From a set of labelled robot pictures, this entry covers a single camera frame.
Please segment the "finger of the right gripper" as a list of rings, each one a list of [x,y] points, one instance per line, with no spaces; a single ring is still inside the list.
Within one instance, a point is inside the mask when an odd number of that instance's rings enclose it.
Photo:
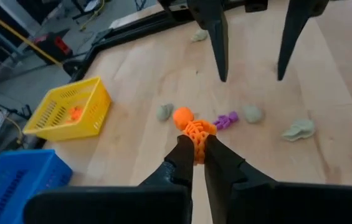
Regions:
[[[307,21],[323,14],[330,0],[290,0],[278,56],[277,80],[282,81],[297,40]]]
[[[188,8],[201,29],[208,32],[214,52],[219,78],[228,76],[228,25],[223,0],[187,0]]]

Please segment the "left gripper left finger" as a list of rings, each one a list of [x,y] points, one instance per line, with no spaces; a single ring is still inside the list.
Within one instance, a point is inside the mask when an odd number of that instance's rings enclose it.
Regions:
[[[194,144],[180,135],[137,186],[62,187],[33,196],[24,224],[191,224]]]

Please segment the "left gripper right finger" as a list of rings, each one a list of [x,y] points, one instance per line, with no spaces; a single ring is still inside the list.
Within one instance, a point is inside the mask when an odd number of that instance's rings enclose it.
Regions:
[[[279,182],[214,135],[206,146],[213,224],[352,224],[352,186]]]

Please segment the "purple skeleton toy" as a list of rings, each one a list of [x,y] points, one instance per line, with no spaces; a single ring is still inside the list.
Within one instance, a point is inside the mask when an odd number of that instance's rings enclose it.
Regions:
[[[237,122],[239,116],[235,111],[231,111],[229,114],[219,115],[217,120],[213,122],[217,130],[227,129],[231,124]]]

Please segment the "blue plastic basket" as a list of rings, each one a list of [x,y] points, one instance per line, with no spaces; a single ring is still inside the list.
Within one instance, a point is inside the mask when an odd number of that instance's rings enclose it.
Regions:
[[[67,185],[72,169],[53,149],[0,154],[0,224],[23,224],[23,209],[35,194]]]

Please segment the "yellow plastic basket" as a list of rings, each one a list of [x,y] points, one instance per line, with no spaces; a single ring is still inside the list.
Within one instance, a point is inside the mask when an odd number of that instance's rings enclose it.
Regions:
[[[111,103],[100,77],[74,82],[47,92],[25,125],[24,134],[48,141],[86,138],[99,134]],[[74,123],[66,123],[70,109],[81,106],[83,113]]]

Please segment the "red object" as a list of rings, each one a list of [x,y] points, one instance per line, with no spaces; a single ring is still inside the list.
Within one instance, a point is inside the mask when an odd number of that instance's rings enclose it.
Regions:
[[[62,40],[60,36],[57,36],[54,40],[55,45],[59,48],[59,50],[66,56],[72,55],[73,51],[69,48],[69,46]]]

